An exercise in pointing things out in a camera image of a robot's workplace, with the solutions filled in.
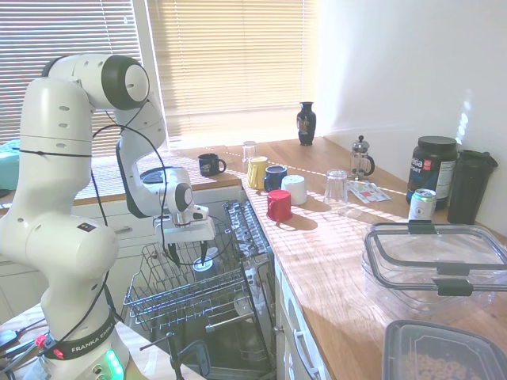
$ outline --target black tumbler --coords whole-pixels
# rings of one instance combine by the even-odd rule
[[[474,224],[490,175],[497,167],[488,152],[464,150],[459,154],[447,217],[450,223]]]

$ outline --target dishwasher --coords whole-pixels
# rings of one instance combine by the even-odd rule
[[[204,342],[211,367],[205,378],[275,378],[273,251],[249,202],[227,201],[215,214],[213,273],[203,278],[191,265],[200,257],[198,241],[177,245],[181,263],[190,264],[179,268],[160,244],[144,246],[125,296],[126,323],[152,342],[172,333],[179,349]],[[157,345],[168,352],[166,341]],[[181,361],[202,374],[198,358]]]

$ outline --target plastic food container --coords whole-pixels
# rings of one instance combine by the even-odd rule
[[[449,323],[507,291],[507,252],[481,227],[380,223],[364,244],[366,293],[394,319]]]
[[[423,321],[387,326],[383,380],[505,380],[507,359],[486,338]]]

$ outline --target window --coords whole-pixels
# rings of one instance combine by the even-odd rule
[[[147,0],[172,146],[294,139],[317,0]]]
[[[80,53],[129,55],[141,60],[131,0],[0,2],[0,144],[19,137],[26,86],[49,60]],[[104,112],[93,129],[110,124]],[[118,131],[93,141],[93,155],[114,154]]]

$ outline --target dark blue vase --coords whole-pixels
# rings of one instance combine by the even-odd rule
[[[314,141],[315,127],[317,126],[317,116],[311,110],[312,101],[303,101],[301,111],[298,113],[298,136],[301,145],[311,145]]]

